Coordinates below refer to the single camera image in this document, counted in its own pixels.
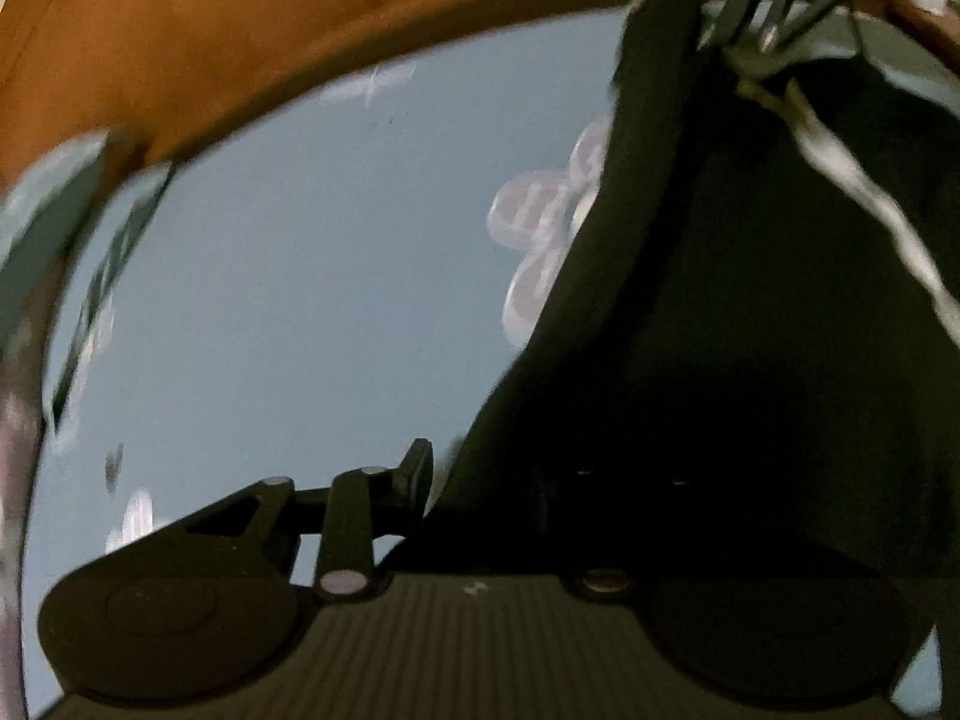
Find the purple floral folded quilt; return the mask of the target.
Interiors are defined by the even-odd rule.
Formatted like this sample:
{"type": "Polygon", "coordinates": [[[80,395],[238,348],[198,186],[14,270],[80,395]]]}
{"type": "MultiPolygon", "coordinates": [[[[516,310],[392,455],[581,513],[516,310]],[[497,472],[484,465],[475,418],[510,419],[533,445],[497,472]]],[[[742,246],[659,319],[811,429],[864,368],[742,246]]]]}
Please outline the purple floral folded quilt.
{"type": "Polygon", "coordinates": [[[49,316],[33,307],[2,343],[2,717],[26,718],[21,562],[32,475],[43,442],[41,377],[49,316]]]}

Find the black sweatpants with drawstring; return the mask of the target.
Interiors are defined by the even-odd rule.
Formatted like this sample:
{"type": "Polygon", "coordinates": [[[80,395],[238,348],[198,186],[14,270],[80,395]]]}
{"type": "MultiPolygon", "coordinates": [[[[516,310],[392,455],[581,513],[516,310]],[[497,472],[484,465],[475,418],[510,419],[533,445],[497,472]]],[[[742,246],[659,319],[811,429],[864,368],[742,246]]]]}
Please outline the black sweatpants with drawstring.
{"type": "Polygon", "coordinates": [[[957,115],[702,29],[626,21],[599,197],[396,571],[957,575],[957,115]]]}

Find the blue patterned bed sheet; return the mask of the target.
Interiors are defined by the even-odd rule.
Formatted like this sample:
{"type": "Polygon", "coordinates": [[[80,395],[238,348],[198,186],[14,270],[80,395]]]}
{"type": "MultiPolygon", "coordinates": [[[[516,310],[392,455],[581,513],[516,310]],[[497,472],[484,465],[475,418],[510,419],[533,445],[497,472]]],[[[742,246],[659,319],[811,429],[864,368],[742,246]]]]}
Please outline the blue patterned bed sheet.
{"type": "MultiPolygon", "coordinates": [[[[931,632],[887,699],[750,709],[698,688],[584,571],[405,574],[464,440],[544,312],[601,192],[630,16],[473,39],[311,94],[176,172],[99,323],[76,411],[50,434],[25,555],[36,718],[952,718],[958,572],[910,582],[931,632]],[[267,478],[327,488],[433,446],[423,518],[374,543],[387,587],[314,617],[285,661],[218,699],[122,709],[68,694],[37,622],[59,580],[267,478]]],[[[950,109],[918,39],[833,15],[765,80],[861,59],[950,109]]]]}

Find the wooden headboard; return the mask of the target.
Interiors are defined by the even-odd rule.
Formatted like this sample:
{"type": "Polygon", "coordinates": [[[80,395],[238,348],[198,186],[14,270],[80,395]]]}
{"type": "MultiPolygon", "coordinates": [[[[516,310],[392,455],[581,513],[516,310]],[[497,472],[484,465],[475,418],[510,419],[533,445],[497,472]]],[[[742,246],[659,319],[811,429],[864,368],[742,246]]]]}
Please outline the wooden headboard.
{"type": "Polygon", "coordinates": [[[125,171],[189,160],[322,83],[626,0],[5,0],[2,179],[114,128],[125,171]]]}

